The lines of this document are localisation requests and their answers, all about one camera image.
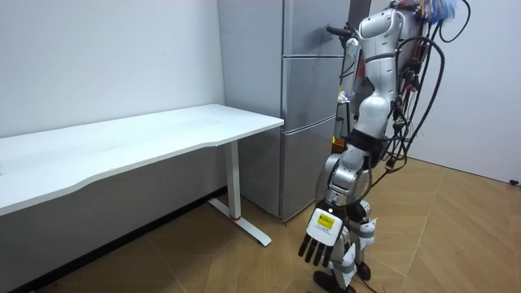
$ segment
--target robot leg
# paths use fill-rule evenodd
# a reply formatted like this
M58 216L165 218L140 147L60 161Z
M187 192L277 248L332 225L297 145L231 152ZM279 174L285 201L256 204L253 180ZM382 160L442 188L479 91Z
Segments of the robot leg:
M351 243L349 231L344 227L327 265L331 275L317 271L313 275L313 280L330 293L356 293L354 288L349 286L352 277L357 273L356 255L357 245Z
M365 200L360 202L357 209L348 212L352 213L348 223L350 239L352 243L357 245L355 258L358 268L357 274L364 281L371 279L371 271L365 263L365 258L366 248L374 243L374 231L376 229L376 219L370 220L370 212L370 205Z

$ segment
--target white wall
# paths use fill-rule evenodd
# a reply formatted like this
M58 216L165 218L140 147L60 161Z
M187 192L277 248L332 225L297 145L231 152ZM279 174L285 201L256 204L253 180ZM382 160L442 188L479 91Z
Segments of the white wall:
M206 103L224 103L216 1L0 2L0 138ZM223 155L194 151L0 217L0 292L223 187Z
M521 181L519 127L518 0L469 1L471 22L453 43L436 42L446 65L440 92L409 155L499 181ZM387 0L372 0L371 13ZM452 38L466 20L458 4L456 19L443 28ZM425 111L436 83L440 59L433 53L415 124Z
M213 0L3 0L0 137L224 103Z

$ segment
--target black baseboard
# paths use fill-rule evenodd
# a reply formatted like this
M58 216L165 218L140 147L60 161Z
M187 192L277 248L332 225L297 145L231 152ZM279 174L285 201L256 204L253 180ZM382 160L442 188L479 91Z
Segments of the black baseboard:
M118 239L111 241L99 248L94 249L93 251L80 256L76 258L75 260L60 266L57 269L54 269L50 271L49 273L44 274L43 276L36 278L32 280L31 282L28 282L22 286L19 286L18 288L9 291L9 293L27 293L30 291L36 291L38 289L42 289L44 286L47 286L51 284L54 281L57 281L61 277L64 277L65 275L72 273L73 271L81 268L84 265L87 265L98 258L105 256L111 251L115 251L116 249L124 246L127 243L130 243L134 241L137 238L142 237L143 235L151 232L152 230L155 230L162 225L170 222L171 220L174 220L185 213L193 210L194 208L197 208L206 202L208 202L211 198L217 197L219 195L223 195L227 191L227 187L224 186L218 190L213 191L212 193L205 195L204 197L197 199L193 203L189 203L186 206L179 208L178 210L175 210L171 213L169 213L166 216L162 216L161 218L152 221L143 227L137 228L136 230L123 235L119 237Z

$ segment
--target yellow warning label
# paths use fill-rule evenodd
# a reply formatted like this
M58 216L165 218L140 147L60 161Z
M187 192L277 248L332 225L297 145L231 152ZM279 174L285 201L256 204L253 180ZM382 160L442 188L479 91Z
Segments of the yellow warning label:
M320 217L318 218L318 224L326 227L327 229L333 228L334 222L335 220L333 220L333 218L330 218L324 214L320 215Z

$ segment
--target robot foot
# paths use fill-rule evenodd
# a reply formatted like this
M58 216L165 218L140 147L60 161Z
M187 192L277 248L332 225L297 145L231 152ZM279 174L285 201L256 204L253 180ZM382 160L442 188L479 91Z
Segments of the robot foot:
M358 265L357 275L360 277L360 279L369 281L371 279L371 269L369 268L369 265L362 261Z
M351 286L348 286L345 290L340 289L334 276L330 276L321 271L316 271L313 274L313 280L317 285L329 293L357 293L355 288Z

